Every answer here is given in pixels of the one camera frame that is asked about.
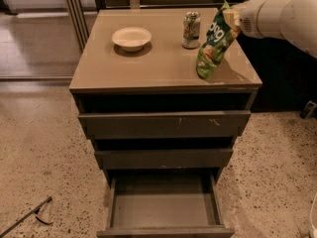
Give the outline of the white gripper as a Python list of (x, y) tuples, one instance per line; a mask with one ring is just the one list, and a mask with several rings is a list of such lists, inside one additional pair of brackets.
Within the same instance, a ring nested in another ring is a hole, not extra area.
[(248, 0), (235, 5), (235, 9), (223, 11), (225, 22), (230, 27), (241, 27), (231, 29), (230, 33), (234, 39), (243, 32), (246, 36), (263, 39), (281, 39), (279, 29), (279, 17), (283, 7), (282, 0)]

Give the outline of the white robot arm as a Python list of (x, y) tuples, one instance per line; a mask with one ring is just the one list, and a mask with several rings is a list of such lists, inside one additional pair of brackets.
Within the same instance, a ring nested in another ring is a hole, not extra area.
[(317, 59), (317, 0), (248, 0), (223, 11), (235, 31), (287, 40)]

